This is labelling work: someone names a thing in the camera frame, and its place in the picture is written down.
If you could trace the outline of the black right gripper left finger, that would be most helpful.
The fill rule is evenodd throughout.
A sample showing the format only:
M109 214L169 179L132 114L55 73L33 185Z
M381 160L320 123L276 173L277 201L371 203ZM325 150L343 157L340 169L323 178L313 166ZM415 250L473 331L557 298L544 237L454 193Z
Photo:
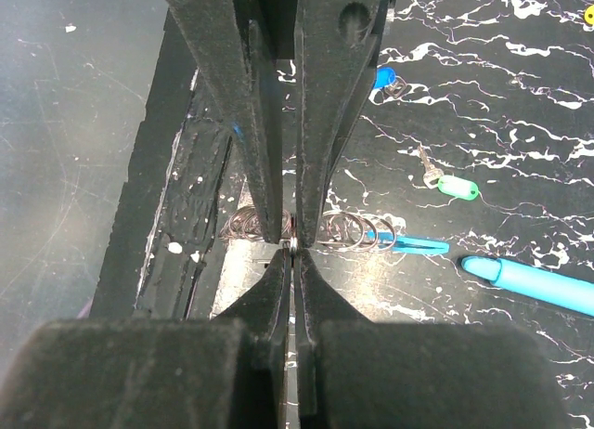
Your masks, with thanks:
M278 250L264 275L215 319L234 319L247 333L249 349L239 365L248 377L239 388L248 428L285 426L285 361L291 292L291 254Z

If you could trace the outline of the key with blue tag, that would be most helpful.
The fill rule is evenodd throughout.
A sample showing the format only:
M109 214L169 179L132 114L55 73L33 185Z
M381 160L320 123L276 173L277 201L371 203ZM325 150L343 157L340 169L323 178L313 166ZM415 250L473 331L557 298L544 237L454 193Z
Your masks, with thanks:
M399 98L407 90L407 82L394 69L382 67L377 69L374 90L380 90L391 98Z

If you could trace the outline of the blue toy microphone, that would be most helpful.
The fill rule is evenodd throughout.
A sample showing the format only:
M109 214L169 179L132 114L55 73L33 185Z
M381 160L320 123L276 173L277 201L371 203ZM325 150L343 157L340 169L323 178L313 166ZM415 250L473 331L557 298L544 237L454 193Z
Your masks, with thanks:
M593 283L503 258L467 256L462 268L492 285L593 316Z

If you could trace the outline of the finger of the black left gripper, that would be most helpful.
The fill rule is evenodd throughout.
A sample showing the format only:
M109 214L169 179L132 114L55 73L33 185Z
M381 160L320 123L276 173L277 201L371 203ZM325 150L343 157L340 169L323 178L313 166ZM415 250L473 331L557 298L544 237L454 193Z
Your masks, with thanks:
M265 241L282 227L281 93L259 0L166 0L237 140Z
M310 247L329 180L376 81L381 38L394 0L298 0L296 224Z

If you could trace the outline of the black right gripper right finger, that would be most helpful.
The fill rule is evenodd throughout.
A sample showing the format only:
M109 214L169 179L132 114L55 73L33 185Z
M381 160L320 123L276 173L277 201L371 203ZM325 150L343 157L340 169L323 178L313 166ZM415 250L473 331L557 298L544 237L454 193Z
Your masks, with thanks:
M316 345L322 323L370 320L324 280L309 251L301 250L295 255L293 280L299 420L302 428L315 428L320 414L316 396Z

